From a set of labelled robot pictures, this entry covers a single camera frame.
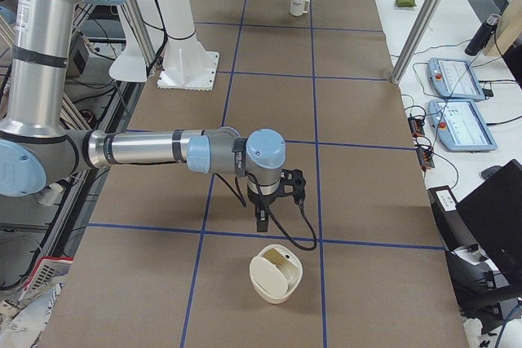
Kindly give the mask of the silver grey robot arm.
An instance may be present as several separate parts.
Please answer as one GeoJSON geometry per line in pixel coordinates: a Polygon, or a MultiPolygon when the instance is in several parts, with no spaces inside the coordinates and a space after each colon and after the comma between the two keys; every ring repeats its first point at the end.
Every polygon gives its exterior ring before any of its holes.
{"type": "Polygon", "coordinates": [[[111,165],[185,164],[247,178],[258,231],[284,194],[285,141],[274,130],[242,138],[234,129],[111,133],[60,124],[73,17],[81,3],[133,0],[18,0],[7,114],[1,121],[1,193],[20,197],[79,171],[111,165]]]}

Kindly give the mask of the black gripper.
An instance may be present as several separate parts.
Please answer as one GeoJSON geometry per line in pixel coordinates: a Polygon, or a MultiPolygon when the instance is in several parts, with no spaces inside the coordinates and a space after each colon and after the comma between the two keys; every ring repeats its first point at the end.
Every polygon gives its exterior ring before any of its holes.
{"type": "Polygon", "coordinates": [[[247,183],[247,196],[255,206],[256,231],[267,232],[269,224],[269,206],[275,202],[277,198],[285,195],[284,185],[275,183],[268,187],[261,187],[261,193],[254,183],[247,183]]]}

